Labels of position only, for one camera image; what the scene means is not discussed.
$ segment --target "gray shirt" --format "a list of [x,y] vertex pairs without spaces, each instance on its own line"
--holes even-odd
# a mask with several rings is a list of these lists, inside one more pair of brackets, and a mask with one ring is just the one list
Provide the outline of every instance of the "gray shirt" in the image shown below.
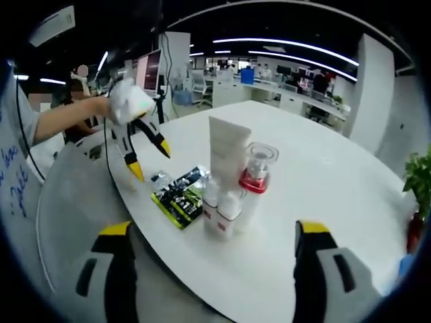
[[[8,113],[12,131],[18,138],[18,142],[20,144],[20,148],[23,154],[27,156],[28,152],[24,143],[24,139],[22,137],[20,122],[18,119],[16,85],[17,81],[11,73],[5,87],[5,92],[3,93],[3,97],[1,98],[1,111],[2,113]],[[24,134],[26,136],[29,147],[31,147],[33,146],[34,134],[36,132],[36,125],[38,123],[40,113],[32,109],[21,87],[18,88],[18,104],[20,106]]]

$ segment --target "green leaves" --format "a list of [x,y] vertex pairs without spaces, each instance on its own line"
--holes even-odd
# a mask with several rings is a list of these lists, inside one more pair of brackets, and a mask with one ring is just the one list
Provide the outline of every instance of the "green leaves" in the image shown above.
[[413,190],[419,203],[419,212],[426,217],[431,205],[431,144],[425,156],[419,154],[410,155],[410,160],[405,164],[405,185],[403,192]]

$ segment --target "white round table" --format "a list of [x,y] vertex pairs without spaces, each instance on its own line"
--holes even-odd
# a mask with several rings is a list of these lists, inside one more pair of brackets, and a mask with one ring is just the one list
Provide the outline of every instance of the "white round table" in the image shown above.
[[124,170],[124,161],[110,153],[114,179],[134,221],[188,288],[235,322],[291,322],[295,222],[307,219],[324,223],[338,246],[369,267],[380,293],[390,290],[405,254],[403,182],[361,147],[319,124],[252,101],[193,114],[161,126],[171,159],[144,134],[132,137],[144,176],[166,170],[176,178],[196,165],[209,169],[209,115],[248,127],[251,141],[279,149],[254,227],[228,242],[209,236],[202,218],[177,229],[151,200],[150,183],[133,179],[135,190],[124,185],[126,173],[115,170]]

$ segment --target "pink monitor screen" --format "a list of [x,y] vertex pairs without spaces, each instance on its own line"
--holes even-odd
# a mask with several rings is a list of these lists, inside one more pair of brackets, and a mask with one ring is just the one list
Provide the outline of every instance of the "pink monitor screen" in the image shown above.
[[161,50],[141,57],[137,63],[136,85],[147,91],[157,91]]

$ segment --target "snack package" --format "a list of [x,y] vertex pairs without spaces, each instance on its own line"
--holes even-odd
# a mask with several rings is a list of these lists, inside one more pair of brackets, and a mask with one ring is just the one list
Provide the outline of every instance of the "snack package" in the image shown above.
[[152,194],[155,204],[178,228],[186,228],[202,214],[203,179],[208,174],[197,166]]

